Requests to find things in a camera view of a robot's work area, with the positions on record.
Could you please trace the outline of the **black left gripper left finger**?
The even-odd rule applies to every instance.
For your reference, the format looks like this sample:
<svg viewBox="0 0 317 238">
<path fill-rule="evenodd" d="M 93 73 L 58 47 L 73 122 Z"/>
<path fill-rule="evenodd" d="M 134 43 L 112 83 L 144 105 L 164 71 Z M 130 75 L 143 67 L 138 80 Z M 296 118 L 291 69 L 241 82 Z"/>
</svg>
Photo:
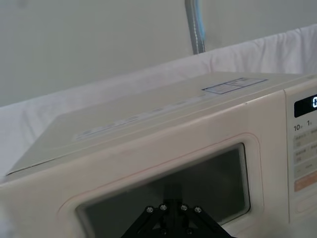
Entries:
<svg viewBox="0 0 317 238">
<path fill-rule="evenodd" d="M 167 238 L 171 235 L 174 226 L 173 192 L 173 185 L 166 185 L 163 202 L 158 207 L 147 206 L 122 237 Z"/>
</svg>

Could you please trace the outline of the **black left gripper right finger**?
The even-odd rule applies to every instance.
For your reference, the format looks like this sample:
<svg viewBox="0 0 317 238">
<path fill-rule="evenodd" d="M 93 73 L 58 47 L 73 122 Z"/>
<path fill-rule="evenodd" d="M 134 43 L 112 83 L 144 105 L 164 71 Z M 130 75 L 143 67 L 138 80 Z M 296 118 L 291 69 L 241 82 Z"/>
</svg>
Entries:
<svg viewBox="0 0 317 238">
<path fill-rule="evenodd" d="M 175 203 L 173 235 L 176 238 L 228 238 L 230 234 L 200 206 L 183 202 L 182 186 L 173 186 Z"/>
</svg>

